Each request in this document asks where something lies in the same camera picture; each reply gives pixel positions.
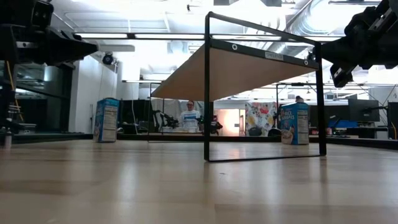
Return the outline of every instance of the poster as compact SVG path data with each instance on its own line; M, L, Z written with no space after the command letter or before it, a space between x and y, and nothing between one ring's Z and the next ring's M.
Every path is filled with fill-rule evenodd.
M246 109L246 136L268 136L277 112L276 102L249 101Z

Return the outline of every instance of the cereal box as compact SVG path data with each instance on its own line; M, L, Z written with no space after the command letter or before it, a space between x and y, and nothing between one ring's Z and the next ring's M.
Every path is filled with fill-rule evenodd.
M96 142L115 142L119 101L106 98L97 102L94 126Z
M308 105L291 103L280 110L282 143L308 144Z

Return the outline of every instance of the wooden board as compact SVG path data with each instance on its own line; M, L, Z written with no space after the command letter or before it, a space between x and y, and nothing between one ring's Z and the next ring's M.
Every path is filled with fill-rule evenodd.
M211 48L210 101L313 71L315 71L314 68ZM202 45L152 93L152 96L204 101L204 78L205 48Z

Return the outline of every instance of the shelf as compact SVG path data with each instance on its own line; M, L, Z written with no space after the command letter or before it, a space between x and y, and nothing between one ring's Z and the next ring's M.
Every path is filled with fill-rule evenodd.
M318 64L287 55L210 41L210 101L314 72ZM204 101L205 46L166 79L152 97Z

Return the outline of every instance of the computer monitor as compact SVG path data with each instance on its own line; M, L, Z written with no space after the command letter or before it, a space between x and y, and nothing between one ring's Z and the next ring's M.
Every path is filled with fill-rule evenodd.
M351 121L378 122L380 121L379 102L377 100L348 99L349 119Z
M334 123L337 119L348 121L349 109L347 105L328 105L325 106L325 124ZM318 106L311 105L309 111L311 127L318 127Z

